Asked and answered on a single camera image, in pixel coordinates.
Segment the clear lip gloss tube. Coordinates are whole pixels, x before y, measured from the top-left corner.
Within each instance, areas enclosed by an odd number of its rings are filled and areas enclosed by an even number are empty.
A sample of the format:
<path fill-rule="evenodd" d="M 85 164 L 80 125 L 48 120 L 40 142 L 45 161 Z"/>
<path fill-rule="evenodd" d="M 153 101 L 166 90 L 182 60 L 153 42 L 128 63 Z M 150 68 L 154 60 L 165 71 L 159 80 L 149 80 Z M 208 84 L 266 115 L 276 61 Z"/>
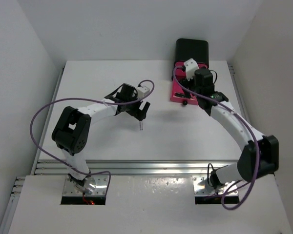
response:
<path fill-rule="evenodd" d="M 142 131 L 144 129 L 143 128 L 143 121 L 142 120 L 139 121 L 139 127 L 140 127 L 140 131 Z"/>

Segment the pink drawer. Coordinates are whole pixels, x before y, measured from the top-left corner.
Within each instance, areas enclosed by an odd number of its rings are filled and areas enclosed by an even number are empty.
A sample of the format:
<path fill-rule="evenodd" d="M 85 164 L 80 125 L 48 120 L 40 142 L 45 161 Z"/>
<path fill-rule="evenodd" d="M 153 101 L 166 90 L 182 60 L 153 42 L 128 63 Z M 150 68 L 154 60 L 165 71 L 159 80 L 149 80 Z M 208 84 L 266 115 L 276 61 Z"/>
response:
<path fill-rule="evenodd" d="M 177 79 L 184 79 L 186 78 L 186 73 L 182 69 L 176 69 L 173 74 L 175 74 Z"/>
<path fill-rule="evenodd" d="M 172 89 L 170 94 L 170 101 L 180 103 L 183 107 L 187 105 L 198 106 L 198 101 L 194 95 L 184 91 L 173 78 L 172 80 Z"/>
<path fill-rule="evenodd" d="M 184 62 L 183 61 L 175 62 L 174 67 L 176 67 L 176 66 L 184 66 Z M 208 69 L 209 68 L 206 64 L 203 64 L 203 63 L 198 63 L 198 66 L 200 69 L 202 69 L 202 68 Z"/>

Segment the pink bottom drawer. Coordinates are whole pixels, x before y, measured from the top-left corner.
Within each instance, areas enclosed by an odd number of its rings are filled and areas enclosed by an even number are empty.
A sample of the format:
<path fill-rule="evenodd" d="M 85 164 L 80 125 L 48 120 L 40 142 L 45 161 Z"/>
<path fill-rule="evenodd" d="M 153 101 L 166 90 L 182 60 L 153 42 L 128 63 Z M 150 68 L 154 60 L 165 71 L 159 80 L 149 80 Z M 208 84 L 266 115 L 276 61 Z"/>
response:
<path fill-rule="evenodd" d="M 187 105 L 198 106 L 198 101 L 194 95 L 184 91 L 173 78 L 172 80 L 172 89 L 170 94 L 170 101 L 180 103 L 183 107 Z"/>

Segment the pink top drawer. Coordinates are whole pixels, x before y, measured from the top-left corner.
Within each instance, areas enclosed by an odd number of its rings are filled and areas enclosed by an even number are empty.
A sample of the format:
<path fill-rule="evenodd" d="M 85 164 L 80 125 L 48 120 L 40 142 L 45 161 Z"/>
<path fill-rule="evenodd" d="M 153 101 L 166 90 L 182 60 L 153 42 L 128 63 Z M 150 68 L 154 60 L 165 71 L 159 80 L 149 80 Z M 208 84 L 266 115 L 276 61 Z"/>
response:
<path fill-rule="evenodd" d="M 176 66 L 184 66 L 184 62 L 183 61 L 175 62 L 174 67 L 176 67 Z M 203 64 L 203 63 L 198 63 L 198 66 L 200 69 L 202 69 L 202 68 L 208 69 L 209 68 L 206 64 Z"/>

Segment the black gold mascara tube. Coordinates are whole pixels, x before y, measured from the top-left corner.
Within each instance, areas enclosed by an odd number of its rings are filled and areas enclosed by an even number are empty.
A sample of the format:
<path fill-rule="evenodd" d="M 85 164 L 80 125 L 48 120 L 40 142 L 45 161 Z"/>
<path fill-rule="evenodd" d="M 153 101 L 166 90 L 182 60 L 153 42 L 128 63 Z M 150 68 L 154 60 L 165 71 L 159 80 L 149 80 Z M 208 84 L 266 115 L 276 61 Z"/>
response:
<path fill-rule="evenodd" d="M 175 96 L 175 97 L 178 97 L 178 98 L 191 99 L 191 96 L 186 95 L 186 94 L 184 94 L 184 93 L 178 93 L 178 92 L 176 92 L 176 93 L 174 94 L 174 96 Z"/>

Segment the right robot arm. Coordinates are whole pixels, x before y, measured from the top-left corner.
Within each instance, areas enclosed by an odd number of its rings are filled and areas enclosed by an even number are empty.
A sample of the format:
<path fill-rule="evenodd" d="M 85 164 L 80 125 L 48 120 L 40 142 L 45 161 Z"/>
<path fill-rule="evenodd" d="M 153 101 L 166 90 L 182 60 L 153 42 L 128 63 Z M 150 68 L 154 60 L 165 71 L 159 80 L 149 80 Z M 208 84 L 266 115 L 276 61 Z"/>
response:
<path fill-rule="evenodd" d="M 218 189 L 227 182 L 251 182 L 276 172 L 279 168 L 277 138 L 264 135 L 236 113 L 229 99 L 215 90 L 209 69 L 184 67 L 183 70 L 186 77 L 180 83 L 185 92 L 196 96 L 200 108 L 224 127 L 242 151 L 236 163 L 211 172 L 210 186 Z"/>

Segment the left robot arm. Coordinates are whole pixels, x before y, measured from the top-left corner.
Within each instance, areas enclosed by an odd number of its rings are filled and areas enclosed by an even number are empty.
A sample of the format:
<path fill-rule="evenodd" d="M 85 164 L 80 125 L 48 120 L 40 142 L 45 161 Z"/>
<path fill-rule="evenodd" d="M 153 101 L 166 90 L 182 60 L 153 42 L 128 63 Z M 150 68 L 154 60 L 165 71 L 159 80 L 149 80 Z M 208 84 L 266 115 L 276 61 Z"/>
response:
<path fill-rule="evenodd" d="M 64 108 L 51 135 L 57 147 L 61 149 L 65 161 L 69 164 L 68 176 L 79 189 L 89 188 L 94 184 L 91 178 L 90 169 L 82 150 L 86 146 L 90 126 L 106 118 L 116 116 L 122 112 L 142 122 L 147 115 L 149 102 L 146 102 L 143 109 L 140 109 L 142 99 L 150 94 L 146 86 L 137 87 L 129 84 L 122 84 L 118 89 L 104 97 L 100 103 L 91 104 L 85 107 Z"/>

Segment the black drawer cabinet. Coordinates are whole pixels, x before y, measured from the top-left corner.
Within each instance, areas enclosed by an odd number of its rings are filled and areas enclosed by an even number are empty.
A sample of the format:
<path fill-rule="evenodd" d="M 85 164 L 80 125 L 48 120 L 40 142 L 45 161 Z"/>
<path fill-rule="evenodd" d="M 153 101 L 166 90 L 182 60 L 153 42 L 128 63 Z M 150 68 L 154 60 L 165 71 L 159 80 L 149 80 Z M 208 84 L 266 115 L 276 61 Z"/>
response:
<path fill-rule="evenodd" d="M 194 59 L 197 63 L 206 64 L 209 67 L 209 44 L 205 40 L 198 39 L 177 39 L 175 44 L 174 63 Z"/>

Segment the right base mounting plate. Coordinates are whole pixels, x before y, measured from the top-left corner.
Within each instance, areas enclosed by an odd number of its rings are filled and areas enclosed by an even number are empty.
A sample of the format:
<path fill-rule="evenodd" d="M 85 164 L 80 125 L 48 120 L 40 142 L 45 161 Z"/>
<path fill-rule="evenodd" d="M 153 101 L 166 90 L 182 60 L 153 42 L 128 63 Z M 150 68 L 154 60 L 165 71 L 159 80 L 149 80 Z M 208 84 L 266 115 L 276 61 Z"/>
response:
<path fill-rule="evenodd" d="M 194 175 L 192 177 L 194 194 L 196 197 L 206 197 L 213 195 L 222 195 L 232 184 L 233 182 L 226 182 L 224 186 L 214 189 L 207 182 L 206 175 Z"/>

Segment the base mounting plate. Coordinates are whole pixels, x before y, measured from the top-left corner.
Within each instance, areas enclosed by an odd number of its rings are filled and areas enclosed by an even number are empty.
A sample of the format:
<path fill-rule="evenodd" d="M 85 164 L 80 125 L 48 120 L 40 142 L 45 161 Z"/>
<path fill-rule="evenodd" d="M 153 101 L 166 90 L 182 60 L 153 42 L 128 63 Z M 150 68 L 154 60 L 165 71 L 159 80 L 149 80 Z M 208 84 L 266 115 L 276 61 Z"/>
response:
<path fill-rule="evenodd" d="M 63 196 L 104 196 L 107 184 L 105 175 L 88 176 L 82 181 L 68 175 L 63 186 Z"/>
<path fill-rule="evenodd" d="M 192 177 L 194 194 L 196 197 L 206 197 L 213 195 L 222 195 L 232 184 L 233 182 L 226 182 L 224 186 L 214 189 L 207 182 L 206 175 L 194 175 Z"/>

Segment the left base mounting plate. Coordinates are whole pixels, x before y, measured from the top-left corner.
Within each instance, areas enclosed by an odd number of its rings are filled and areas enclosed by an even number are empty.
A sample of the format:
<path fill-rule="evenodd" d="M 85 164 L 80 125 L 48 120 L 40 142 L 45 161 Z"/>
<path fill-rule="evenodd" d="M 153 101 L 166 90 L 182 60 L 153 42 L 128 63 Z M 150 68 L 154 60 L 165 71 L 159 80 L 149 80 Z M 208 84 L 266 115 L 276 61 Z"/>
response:
<path fill-rule="evenodd" d="M 104 196 L 107 184 L 105 175 L 88 176 L 82 181 L 68 175 L 63 186 L 63 196 Z"/>

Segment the aluminium front rail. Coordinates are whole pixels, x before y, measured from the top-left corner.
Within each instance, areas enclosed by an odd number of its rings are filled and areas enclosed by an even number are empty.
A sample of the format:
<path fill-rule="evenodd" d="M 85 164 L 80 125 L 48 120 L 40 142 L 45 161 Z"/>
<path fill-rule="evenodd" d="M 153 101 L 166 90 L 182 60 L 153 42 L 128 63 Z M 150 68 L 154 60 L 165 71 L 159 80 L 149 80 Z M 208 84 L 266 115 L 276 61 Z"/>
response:
<path fill-rule="evenodd" d="M 92 173 L 110 171 L 112 175 L 199 175 L 207 173 L 209 163 L 215 169 L 237 160 L 87 160 Z M 31 175 L 65 175 L 67 167 L 56 160 L 42 160 L 33 166 Z"/>

